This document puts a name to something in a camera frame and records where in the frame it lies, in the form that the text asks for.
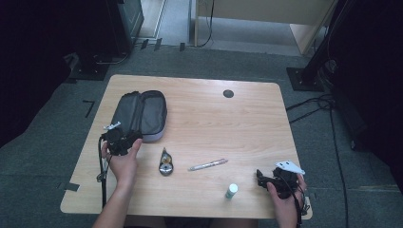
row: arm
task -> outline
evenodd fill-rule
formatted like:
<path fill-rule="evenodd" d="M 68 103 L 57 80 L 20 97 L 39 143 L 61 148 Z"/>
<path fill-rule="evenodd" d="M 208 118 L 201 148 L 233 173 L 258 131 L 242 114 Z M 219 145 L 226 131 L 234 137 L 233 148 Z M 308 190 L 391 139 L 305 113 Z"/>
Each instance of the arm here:
<path fill-rule="evenodd" d="M 136 181 L 137 160 L 136 156 L 142 145 L 142 140 L 133 143 L 126 156 L 113 156 L 110 159 L 110 169 L 115 174 L 117 185 L 112 196 L 95 221 L 93 227 L 123 227 L 128 205 L 133 195 Z M 103 157 L 110 158 L 107 153 L 107 143 L 102 147 Z"/>
<path fill-rule="evenodd" d="M 305 190 L 307 185 L 303 177 L 298 174 L 298 183 L 302 190 Z M 297 226 L 297 209 L 294 198 L 291 196 L 288 199 L 280 199 L 273 183 L 267 183 L 267 189 L 272 197 L 275 205 L 276 220 L 280 228 L 296 228 Z M 302 193 L 296 191 L 296 197 L 299 202 L 299 206 L 302 206 Z"/>

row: silver pen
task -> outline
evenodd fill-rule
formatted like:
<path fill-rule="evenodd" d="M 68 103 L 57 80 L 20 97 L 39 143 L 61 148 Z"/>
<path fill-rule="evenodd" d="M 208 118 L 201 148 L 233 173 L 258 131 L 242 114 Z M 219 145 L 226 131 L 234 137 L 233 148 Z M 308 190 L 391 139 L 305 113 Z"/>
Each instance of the silver pen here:
<path fill-rule="evenodd" d="M 213 166 L 216 166 L 216 165 L 219 165 L 219 164 L 224 164 L 224 163 L 227 163 L 227 162 L 228 162 L 227 159 L 220 159 L 220 160 L 212 161 L 212 162 L 209 162 L 209 163 L 199 164 L 199 165 L 190 167 L 189 171 L 196 171 L 196 170 L 203 169 L 203 168 L 213 167 Z"/>

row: round hole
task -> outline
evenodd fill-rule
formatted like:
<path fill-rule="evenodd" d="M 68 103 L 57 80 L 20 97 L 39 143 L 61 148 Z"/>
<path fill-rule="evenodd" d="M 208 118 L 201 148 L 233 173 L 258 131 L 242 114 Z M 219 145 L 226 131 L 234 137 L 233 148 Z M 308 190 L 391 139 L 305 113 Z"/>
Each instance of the round hole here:
<path fill-rule="evenodd" d="M 224 92 L 222 93 L 224 97 L 226 98 L 232 98 L 234 97 L 234 92 L 230 89 L 225 89 Z"/>

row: small bottle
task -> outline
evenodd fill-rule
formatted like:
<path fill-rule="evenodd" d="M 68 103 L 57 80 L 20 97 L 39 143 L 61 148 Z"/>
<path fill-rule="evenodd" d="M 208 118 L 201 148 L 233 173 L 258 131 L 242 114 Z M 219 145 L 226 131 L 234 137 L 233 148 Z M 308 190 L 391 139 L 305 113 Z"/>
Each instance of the small bottle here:
<path fill-rule="evenodd" d="M 232 199 L 232 197 L 234 197 L 234 195 L 238 192 L 238 186 L 234 183 L 231 183 L 228 187 L 228 190 L 225 194 L 225 197 L 227 199 Z"/>

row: wooden table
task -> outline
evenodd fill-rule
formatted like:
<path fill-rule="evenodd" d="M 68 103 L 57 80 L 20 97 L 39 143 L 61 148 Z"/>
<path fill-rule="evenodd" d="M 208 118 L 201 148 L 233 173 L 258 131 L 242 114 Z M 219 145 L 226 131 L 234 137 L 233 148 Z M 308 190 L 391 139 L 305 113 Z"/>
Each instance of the wooden table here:
<path fill-rule="evenodd" d="M 256 170 L 273 177 L 275 162 L 299 165 L 290 125 L 278 85 L 220 80 L 115 75 L 86 138 L 71 177 L 80 184 L 66 191 L 65 213 L 98 214 L 102 209 L 97 142 L 122 97 L 131 91 L 160 90 L 168 115 L 163 137 L 144 143 L 138 154 L 137 182 L 129 215 L 204 218 L 273 218 L 268 192 L 257 185 Z M 234 97 L 226 98 L 230 89 Z M 173 157 L 174 172 L 159 172 L 163 148 Z M 190 166 L 226 158 L 228 163 L 188 171 Z M 226 199 L 231 183 L 239 192 Z M 107 194 L 116 184 L 108 172 Z"/>
<path fill-rule="evenodd" d="M 337 0 L 220 0 L 214 3 L 213 16 L 290 24 L 300 53 L 307 54 L 320 29 L 330 23 L 336 4 Z M 209 18 L 212 5 L 213 0 L 196 0 L 195 46 L 198 45 L 198 19 Z"/>

